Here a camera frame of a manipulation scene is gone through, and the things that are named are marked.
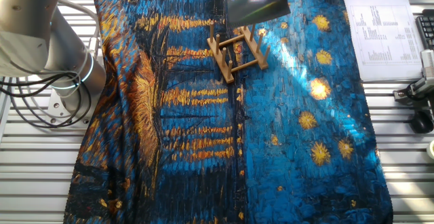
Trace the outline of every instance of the keyboard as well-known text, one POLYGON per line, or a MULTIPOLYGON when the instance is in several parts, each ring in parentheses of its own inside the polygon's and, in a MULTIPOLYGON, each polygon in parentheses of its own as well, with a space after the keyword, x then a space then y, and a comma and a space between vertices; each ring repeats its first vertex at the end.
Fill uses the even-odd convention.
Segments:
POLYGON ((416 18, 416 25, 422 37, 425 49, 433 48, 434 40, 434 16, 419 16, 416 18))

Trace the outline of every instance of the black device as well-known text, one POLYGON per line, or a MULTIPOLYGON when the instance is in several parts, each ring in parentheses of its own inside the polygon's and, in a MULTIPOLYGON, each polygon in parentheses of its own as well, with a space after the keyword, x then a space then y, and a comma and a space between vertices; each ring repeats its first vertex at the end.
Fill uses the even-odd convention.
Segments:
POLYGON ((417 134, 430 133, 434 129, 434 124, 430 117, 422 111, 415 112, 413 118, 409 121, 411 129, 417 134))
POLYGON ((422 16, 416 18, 416 25, 424 49, 434 49, 434 10, 424 10, 422 16))

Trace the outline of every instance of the spatula blade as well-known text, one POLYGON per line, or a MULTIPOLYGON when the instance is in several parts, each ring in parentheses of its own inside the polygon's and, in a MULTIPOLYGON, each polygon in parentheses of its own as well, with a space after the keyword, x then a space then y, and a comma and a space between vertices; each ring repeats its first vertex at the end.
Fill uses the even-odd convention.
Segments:
POLYGON ((233 27, 261 23, 289 13, 288 0, 228 0, 228 21, 233 27))

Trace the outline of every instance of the black cable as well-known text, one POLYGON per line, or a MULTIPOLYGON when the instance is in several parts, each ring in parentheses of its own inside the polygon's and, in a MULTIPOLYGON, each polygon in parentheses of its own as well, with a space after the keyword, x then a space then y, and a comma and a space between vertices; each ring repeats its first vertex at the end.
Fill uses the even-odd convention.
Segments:
MULTIPOLYGON (((20 94, 23 94, 23 92, 22 92, 22 88, 21 88, 21 87, 18 87, 18 90, 20 91, 20 94)), ((41 122, 45 123, 45 124, 48 125, 48 126, 52 126, 52 127, 57 128, 57 127, 61 127, 61 126, 65 125, 66 123, 70 122, 70 121, 74 118, 74 116, 78 113, 78 111, 80 110, 80 106, 81 106, 81 91, 78 91, 78 92, 79 92, 79 102, 78 102, 77 108, 75 109, 74 113, 71 114, 71 116, 70 116, 70 117, 69 117, 65 122, 62 122, 62 123, 60 123, 60 124, 58 124, 58 125, 51 124, 51 123, 45 121, 44 119, 42 119, 39 115, 37 115, 37 114, 35 113, 35 111, 31 108, 31 106, 28 104, 28 102, 27 102, 27 100, 26 100, 25 98, 22 98, 22 101, 23 101, 24 104, 26 105, 27 109, 28 109, 28 110, 29 110, 29 111, 30 111, 30 112, 31 112, 31 113, 32 113, 36 118, 38 118, 41 122)))
POLYGON ((31 86, 31 85, 39 85, 39 84, 45 83, 47 81, 53 81, 53 80, 57 81, 60 78, 63 78, 65 76, 67 76, 67 75, 70 75, 70 74, 62 73, 62 74, 58 74, 58 75, 52 75, 51 77, 48 77, 48 78, 45 78, 45 79, 42 79, 42 80, 39 80, 39 81, 31 81, 31 82, 20 83, 20 84, 0 81, 0 85, 4 85, 4 86, 31 86))
MULTIPOLYGON (((90 92, 89 92, 89 89, 87 88, 87 86, 83 83, 83 82, 81 82, 81 85, 83 86, 83 88, 84 88, 84 90, 86 91, 86 93, 87 93, 87 96, 88 96, 88 98, 89 98, 89 105, 87 106, 87 109, 86 109, 86 111, 84 112, 84 114, 79 118, 79 119, 77 119, 75 122, 71 122, 71 123, 69 123, 69 124, 67 124, 67 125, 65 125, 66 123, 68 123, 70 120, 71 120, 71 117, 73 117, 73 116, 71 116, 70 118, 68 118, 65 122, 62 122, 61 124, 59 124, 59 125, 54 125, 54 124, 51 124, 51 123, 49 123, 49 122, 46 122, 44 119, 42 119, 41 121, 43 122, 43 123, 46 123, 46 124, 50 124, 50 126, 41 126, 41 125, 38 125, 38 124, 35 124, 35 123, 33 123, 33 122, 30 122, 27 118, 25 118, 25 116, 23 116, 23 114, 21 114, 21 112, 20 112, 20 110, 18 109, 18 107, 16 106, 16 103, 15 103, 15 99, 14 99, 14 97, 13 96, 11 96, 11 102, 12 102, 12 105, 14 106, 14 109, 15 109, 15 111, 16 111, 16 113, 26 122, 26 123, 28 123, 28 124, 30 124, 30 125, 32 125, 32 126, 34 126, 34 127, 37 127, 37 128, 49 128, 49 129, 52 129, 52 128, 63 128, 63 127, 67 127, 67 126, 72 126, 73 124, 76 124, 77 122, 79 122, 79 121, 81 121, 86 115, 87 115, 87 112, 89 112, 89 110, 90 110, 90 107, 91 107, 91 105, 92 105, 92 97, 91 97, 91 95, 90 95, 90 92)), ((74 116, 78 113, 78 110, 79 110, 79 107, 81 106, 81 93, 80 93, 80 100, 79 100, 79 106, 77 107, 77 109, 76 109, 76 111, 74 112, 74 116)), ((32 111, 32 113, 34 114, 34 111, 30 108, 30 107, 27 107, 30 111, 32 111)))
POLYGON ((67 75, 74 75, 75 77, 77 76, 77 73, 76 72, 72 72, 72 71, 36 72, 36 71, 30 71, 28 69, 24 69, 21 66, 19 66, 18 64, 12 62, 12 60, 9 63, 12 64, 15 68, 19 69, 20 71, 25 72, 25 73, 29 73, 29 74, 32 74, 32 75, 52 75, 54 73, 58 73, 58 75, 67 74, 67 75))
MULTIPOLYGON (((51 80, 50 82, 48 82, 47 84, 45 84, 42 88, 36 90, 36 92, 31 92, 31 93, 29 93, 29 94, 14 94, 14 93, 12 93, 9 89, 6 90, 6 89, 3 89, 3 88, 0 88, 0 92, 3 92, 3 93, 5 93, 5 94, 7 94, 7 95, 9 95, 9 96, 11 96, 11 97, 16 97, 16 98, 26 98, 26 97, 29 97, 29 96, 34 96, 34 95, 36 95, 36 94, 38 94, 38 93, 44 91, 44 89, 46 89, 49 85, 53 84, 54 82, 56 82, 57 80, 59 80, 60 78, 65 77, 65 76, 68 76, 68 75, 61 74, 61 76, 59 76, 59 77, 57 77, 57 78, 51 80)), ((21 87, 21 86, 28 86, 28 85, 22 85, 22 83, 13 83, 13 84, 18 85, 18 87, 21 87)))

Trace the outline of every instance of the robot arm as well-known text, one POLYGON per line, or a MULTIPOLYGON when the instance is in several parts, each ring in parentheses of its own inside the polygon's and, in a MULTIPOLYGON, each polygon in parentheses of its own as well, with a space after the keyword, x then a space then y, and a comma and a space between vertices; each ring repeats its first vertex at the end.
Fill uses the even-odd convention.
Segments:
POLYGON ((65 72, 76 74, 73 79, 65 76, 55 81, 52 87, 71 114, 81 101, 79 117, 88 107, 95 107, 105 84, 104 69, 95 62, 99 28, 97 23, 90 40, 90 49, 95 51, 92 53, 60 13, 58 2, 98 19, 95 13, 63 0, 1 0, 0 75, 26 77, 37 74, 44 79, 65 72), (91 105, 87 91, 80 86, 82 83, 90 92, 91 105))
POLYGON ((1 0, 0 75, 29 75, 11 64, 41 71, 50 46, 50 22, 58 0, 1 0))

